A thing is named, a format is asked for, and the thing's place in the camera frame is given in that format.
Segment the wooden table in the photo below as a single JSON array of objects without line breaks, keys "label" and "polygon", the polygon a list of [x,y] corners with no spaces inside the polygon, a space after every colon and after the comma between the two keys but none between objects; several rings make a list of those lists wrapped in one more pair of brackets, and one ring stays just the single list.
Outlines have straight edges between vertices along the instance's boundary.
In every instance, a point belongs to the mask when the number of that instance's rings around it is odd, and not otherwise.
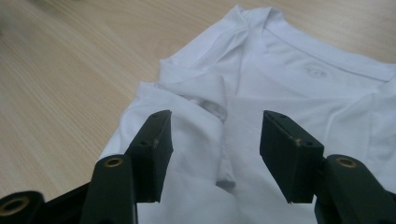
[{"label": "wooden table", "polygon": [[394,0],[1,0],[0,198],[90,181],[138,83],[237,4],[279,7],[316,38],[396,63]]}]

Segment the black plastic part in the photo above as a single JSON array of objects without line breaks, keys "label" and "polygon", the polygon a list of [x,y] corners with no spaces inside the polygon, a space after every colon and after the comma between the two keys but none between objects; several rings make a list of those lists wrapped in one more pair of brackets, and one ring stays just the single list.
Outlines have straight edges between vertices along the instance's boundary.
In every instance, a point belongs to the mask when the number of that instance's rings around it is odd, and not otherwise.
[{"label": "black plastic part", "polygon": [[131,161],[128,156],[109,156],[96,163],[79,223],[137,223]]},{"label": "black plastic part", "polygon": [[125,152],[132,160],[137,203],[161,200],[172,152],[171,111],[152,114]]},{"label": "black plastic part", "polygon": [[260,154],[288,203],[312,203],[323,150],[289,117],[264,111]]},{"label": "black plastic part", "polygon": [[396,203],[392,195],[362,162],[331,155],[324,163],[323,174],[342,223],[396,223]]},{"label": "black plastic part", "polygon": [[396,202],[396,194],[389,192],[389,191],[388,191],[388,193],[390,194],[390,197],[392,197],[393,201]]},{"label": "black plastic part", "polygon": [[0,223],[39,223],[36,221],[35,217],[43,203],[43,195],[36,191],[24,191],[10,194],[0,200]]},{"label": "black plastic part", "polygon": [[82,185],[43,204],[38,212],[38,223],[78,223],[89,185],[90,183]]},{"label": "black plastic part", "polygon": [[318,224],[341,224],[343,221],[338,214],[337,208],[332,204],[315,203],[315,217]]}]

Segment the fabric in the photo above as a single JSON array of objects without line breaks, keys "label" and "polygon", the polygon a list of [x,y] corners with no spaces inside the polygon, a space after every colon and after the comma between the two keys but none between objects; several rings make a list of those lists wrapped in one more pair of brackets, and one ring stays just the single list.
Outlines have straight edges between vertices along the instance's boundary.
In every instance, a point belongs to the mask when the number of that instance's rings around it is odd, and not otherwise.
[{"label": "fabric", "polygon": [[233,8],[141,83],[101,158],[122,154],[146,118],[170,109],[174,153],[161,203],[141,223],[317,223],[287,204],[259,154],[262,112],[283,113],[396,192],[396,65],[290,26],[276,8]]}]

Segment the table surface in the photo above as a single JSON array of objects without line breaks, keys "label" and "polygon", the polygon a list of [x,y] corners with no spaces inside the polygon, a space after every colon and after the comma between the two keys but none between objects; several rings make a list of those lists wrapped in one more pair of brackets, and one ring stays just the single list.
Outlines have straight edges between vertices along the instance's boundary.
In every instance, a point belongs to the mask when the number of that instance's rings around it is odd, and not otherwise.
[{"label": "table surface", "polygon": [[278,7],[322,41],[396,63],[394,0],[1,0],[0,198],[90,181],[138,83],[235,5]]}]

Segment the brass insert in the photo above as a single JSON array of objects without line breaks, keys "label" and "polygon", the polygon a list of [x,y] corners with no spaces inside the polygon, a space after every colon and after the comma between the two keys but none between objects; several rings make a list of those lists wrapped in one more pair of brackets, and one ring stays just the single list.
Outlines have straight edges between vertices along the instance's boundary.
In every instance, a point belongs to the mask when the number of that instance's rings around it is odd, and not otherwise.
[{"label": "brass insert", "polygon": [[345,157],[340,157],[335,159],[340,165],[345,166],[347,168],[355,168],[358,166],[358,164],[356,162],[354,162],[353,160],[350,160],[348,158]]},{"label": "brass insert", "polygon": [[0,205],[0,217],[7,217],[19,213],[29,204],[30,200],[26,196],[13,198]]},{"label": "brass insert", "polygon": [[121,158],[111,158],[105,162],[105,167],[115,167],[121,165],[123,160]]}]

